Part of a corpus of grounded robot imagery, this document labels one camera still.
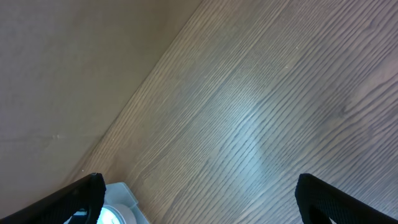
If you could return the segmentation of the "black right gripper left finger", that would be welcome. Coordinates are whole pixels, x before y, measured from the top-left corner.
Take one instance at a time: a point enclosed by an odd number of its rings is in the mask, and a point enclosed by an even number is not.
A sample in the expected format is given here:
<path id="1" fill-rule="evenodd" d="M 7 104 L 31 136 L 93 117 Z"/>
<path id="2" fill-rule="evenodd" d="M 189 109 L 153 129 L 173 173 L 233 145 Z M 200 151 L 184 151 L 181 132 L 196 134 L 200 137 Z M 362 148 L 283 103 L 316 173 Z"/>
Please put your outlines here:
<path id="1" fill-rule="evenodd" d="M 28 207 L 1 219 L 1 223 L 96 224 L 104 205 L 102 174 L 92 173 Z"/>

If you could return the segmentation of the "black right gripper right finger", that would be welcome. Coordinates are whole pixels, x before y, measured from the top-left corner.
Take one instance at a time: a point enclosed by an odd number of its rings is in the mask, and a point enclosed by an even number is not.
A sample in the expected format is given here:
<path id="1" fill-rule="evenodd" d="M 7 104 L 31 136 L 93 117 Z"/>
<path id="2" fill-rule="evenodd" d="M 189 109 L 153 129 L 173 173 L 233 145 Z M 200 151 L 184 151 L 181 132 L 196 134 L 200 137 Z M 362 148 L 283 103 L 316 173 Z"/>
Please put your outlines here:
<path id="1" fill-rule="evenodd" d="M 300 174 L 295 198 L 304 224 L 391 223 L 387 216 L 312 174 Z"/>

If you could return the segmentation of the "clear plastic storage bin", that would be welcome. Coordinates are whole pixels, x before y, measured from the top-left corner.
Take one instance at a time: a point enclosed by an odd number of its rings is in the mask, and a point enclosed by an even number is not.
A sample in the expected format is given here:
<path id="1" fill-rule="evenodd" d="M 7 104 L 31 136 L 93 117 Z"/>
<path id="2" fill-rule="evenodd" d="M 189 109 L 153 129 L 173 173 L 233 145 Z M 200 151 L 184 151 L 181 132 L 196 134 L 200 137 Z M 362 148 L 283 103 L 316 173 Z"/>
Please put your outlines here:
<path id="1" fill-rule="evenodd" d="M 130 208 L 136 217 L 137 224 L 148 224 L 149 221 L 139 209 L 139 202 L 124 182 L 106 184 L 99 189 L 85 189 L 80 191 L 83 197 L 83 207 L 79 211 L 87 211 L 92 219 L 99 217 L 105 205 L 122 204 Z"/>

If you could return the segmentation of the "light blue plastic bowl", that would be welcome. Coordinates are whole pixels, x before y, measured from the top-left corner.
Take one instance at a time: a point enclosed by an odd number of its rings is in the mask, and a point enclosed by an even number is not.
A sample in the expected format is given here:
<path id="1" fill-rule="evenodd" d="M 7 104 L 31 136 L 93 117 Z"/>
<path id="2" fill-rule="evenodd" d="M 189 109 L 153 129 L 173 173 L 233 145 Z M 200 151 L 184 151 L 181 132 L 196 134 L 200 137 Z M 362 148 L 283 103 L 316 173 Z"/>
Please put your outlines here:
<path id="1" fill-rule="evenodd" d="M 116 211 L 110 207 L 103 207 L 97 219 L 92 219 L 89 212 L 79 211 L 74 213 L 65 223 L 87 224 L 93 221 L 94 224 L 125 224 L 125 221 Z"/>

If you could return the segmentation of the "grey plastic bowl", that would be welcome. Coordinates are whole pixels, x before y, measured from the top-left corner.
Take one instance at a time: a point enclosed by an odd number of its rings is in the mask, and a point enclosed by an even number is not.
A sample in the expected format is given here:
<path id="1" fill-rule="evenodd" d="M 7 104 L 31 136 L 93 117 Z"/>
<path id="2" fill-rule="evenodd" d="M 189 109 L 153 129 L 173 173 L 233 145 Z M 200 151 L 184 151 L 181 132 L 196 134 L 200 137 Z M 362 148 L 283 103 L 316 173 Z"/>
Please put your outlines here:
<path id="1" fill-rule="evenodd" d="M 113 204 L 105 205 L 105 208 L 111 213 L 111 223 L 114 224 L 137 224 L 133 212 L 125 205 Z"/>

